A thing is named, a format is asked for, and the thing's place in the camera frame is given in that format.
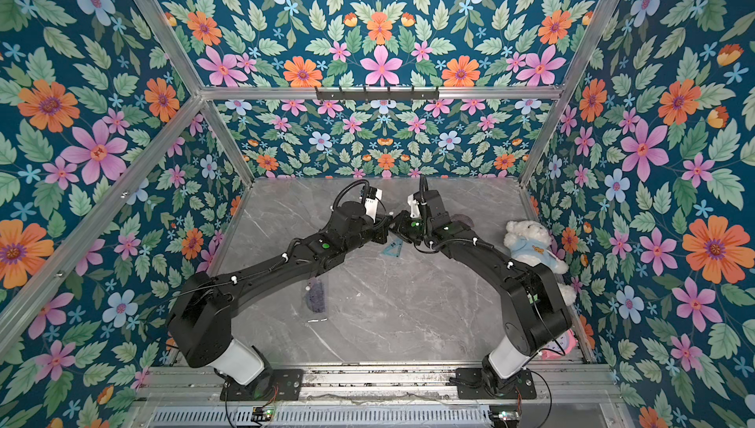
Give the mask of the purple protractor ruler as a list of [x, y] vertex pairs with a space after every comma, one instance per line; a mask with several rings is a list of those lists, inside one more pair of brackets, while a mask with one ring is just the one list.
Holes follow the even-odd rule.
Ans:
[[466, 227], [466, 229], [473, 229], [474, 227], [473, 220], [466, 215], [455, 214], [455, 215], [452, 215], [451, 218], [452, 218], [452, 221], [454, 221], [454, 223], [460, 223], [460, 225], [463, 225], [464, 227]]

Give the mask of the teal triangle ruler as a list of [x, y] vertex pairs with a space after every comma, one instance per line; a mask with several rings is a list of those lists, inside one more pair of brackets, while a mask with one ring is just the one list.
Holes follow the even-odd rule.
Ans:
[[391, 243], [389, 243], [387, 247], [385, 247], [385, 249], [383, 249], [383, 252], [381, 254], [387, 257], [399, 258], [401, 255], [402, 247], [403, 241], [401, 239], [395, 239], [391, 241]]

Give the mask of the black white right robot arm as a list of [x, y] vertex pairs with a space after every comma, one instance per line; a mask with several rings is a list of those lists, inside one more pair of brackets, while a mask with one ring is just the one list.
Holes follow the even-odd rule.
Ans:
[[407, 199], [410, 207], [391, 230], [416, 249], [463, 264], [492, 286], [501, 299], [503, 338], [482, 362], [482, 384], [500, 393], [542, 349], [571, 329], [567, 298], [545, 264], [528, 264], [481, 239], [472, 227], [452, 219], [440, 192], [422, 180]]

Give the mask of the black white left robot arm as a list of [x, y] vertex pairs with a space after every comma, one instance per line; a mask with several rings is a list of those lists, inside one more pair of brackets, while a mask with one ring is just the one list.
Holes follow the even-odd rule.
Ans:
[[371, 215], [357, 201], [334, 205], [322, 229], [292, 238], [271, 258], [237, 271], [189, 278], [166, 319], [186, 365], [212, 369], [240, 387], [265, 384], [271, 364], [253, 346], [250, 330], [236, 333], [241, 329], [236, 320], [250, 324], [252, 312], [260, 310], [267, 323], [274, 310], [288, 307], [275, 298], [292, 297], [369, 243], [385, 244], [394, 213], [378, 206]]

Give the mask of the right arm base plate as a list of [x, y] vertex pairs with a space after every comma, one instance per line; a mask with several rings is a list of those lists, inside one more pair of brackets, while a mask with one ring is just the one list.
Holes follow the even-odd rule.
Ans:
[[493, 369], [457, 368], [448, 383], [460, 400], [535, 400], [533, 374], [523, 369], [511, 378], [501, 379]]

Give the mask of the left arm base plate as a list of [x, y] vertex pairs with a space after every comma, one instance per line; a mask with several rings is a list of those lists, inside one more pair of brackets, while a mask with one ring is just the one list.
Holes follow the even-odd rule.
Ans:
[[222, 402], [292, 402], [298, 400], [303, 387], [301, 369], [265, 369], [261, 375], [244, 386], [226, 377], [220, 400]]

